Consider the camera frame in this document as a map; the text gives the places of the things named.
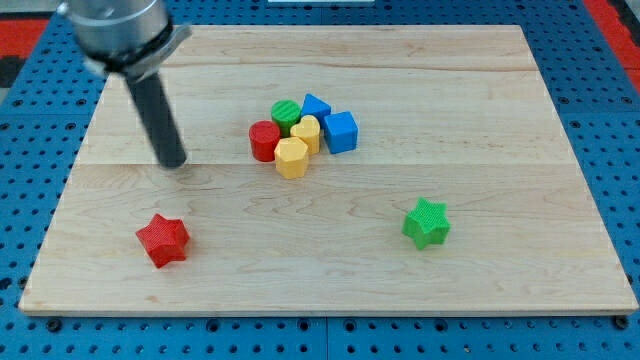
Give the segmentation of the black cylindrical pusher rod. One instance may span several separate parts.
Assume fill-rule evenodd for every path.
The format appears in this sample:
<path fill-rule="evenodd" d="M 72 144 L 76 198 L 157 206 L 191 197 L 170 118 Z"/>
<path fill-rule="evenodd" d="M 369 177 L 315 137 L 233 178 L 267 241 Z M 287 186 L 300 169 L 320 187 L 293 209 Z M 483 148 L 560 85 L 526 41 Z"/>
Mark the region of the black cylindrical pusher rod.
<path fill-rule="evenodd" d="M 159 74 L 126 84 L 160 166 L 179 168 L 187 156 Z"/>

